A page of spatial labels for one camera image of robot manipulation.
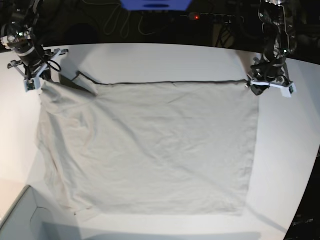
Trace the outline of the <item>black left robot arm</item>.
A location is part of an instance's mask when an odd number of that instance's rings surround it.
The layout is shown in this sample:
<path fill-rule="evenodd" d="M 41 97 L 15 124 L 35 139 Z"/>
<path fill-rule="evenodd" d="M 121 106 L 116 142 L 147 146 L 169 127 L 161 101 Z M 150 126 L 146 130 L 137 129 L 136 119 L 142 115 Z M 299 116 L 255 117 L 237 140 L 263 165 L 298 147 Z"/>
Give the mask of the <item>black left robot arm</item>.
<path fill-rule="evenodd" d="M 297 48 L 295 4 L 292 0 L 262 0 L 258 10 L 264 34 L 264 50 L 254 58 L 247 74 L 247 87 L 256 96 L 277 88 L 285 98 L 297 91 L 290 80 L 287 58 Z"/>

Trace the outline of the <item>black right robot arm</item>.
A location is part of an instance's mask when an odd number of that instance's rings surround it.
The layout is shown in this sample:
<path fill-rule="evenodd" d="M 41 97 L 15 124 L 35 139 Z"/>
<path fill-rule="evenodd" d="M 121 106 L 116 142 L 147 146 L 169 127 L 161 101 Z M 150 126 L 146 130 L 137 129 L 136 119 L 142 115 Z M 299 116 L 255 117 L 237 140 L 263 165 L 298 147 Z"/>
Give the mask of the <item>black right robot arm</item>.
<path fill-rule="evenodd" d="M 52 79 L 48 60 L 52 54 L 38 43 L 35 29 L 40 17 L 42 0 L 2 0 L 0 2 L 0 44 L 13 51 L 19 60 L 7 68 L 24 66 L 22 76 L 31 80 L 36 75 L 46 81 Z"/>

